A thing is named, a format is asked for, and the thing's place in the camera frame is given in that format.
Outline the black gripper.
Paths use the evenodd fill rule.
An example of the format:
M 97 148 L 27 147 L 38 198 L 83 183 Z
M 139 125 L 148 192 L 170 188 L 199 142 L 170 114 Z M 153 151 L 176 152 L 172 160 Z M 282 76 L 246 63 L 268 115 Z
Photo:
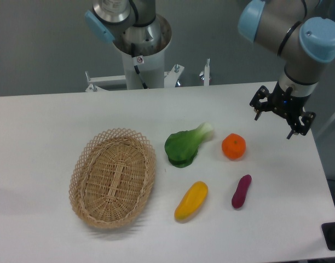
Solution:
M 266 86 L 260 86 L 250 101 L 250 106 L 256 113 L 255 120 L 257 121 L 263 112 L 272 111 L 287 120 L 291 128 L 287 139 L 293 135 L 306 136 L 315 120 L 316 113 L 303 111 L 306 97 L 292 96 L 293 89 L 291 87 L 288 89 L 289 91 L 283 91 L 279 82 L 276 83 L 272 93 Z

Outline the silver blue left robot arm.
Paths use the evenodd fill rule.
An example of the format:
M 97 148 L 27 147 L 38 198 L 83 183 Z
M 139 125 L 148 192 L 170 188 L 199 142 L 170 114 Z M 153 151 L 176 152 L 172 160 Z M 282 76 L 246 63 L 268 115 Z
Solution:
M 236 29 L 240 15 L 216 1 L 203 16 L 200 1 L 165 1 L 168 18 L 156 1 L 94 1 L 85 13 L 92 33 L 120 54 L 128 90 L 174 88 L 186 72 L 198 85 L 197 69 L 207 58 L 216 62 L 214 84 L 272 81 L 270 57 L 246 42 Z

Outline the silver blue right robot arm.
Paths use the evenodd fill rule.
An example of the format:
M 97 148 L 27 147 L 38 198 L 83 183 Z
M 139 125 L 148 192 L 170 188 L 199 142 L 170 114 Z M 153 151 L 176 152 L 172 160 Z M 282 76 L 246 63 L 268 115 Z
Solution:
M 261 86 L 250 101 L 255 118 L 273 112 L 293 135 L 306 135 L 316 114 L 304 110 L 325 68 L 335 59 L 335 22 L 312 17 L 320 1 L 250 1 L 242 11 L 239 33 L 285 60 L 270 92 Z

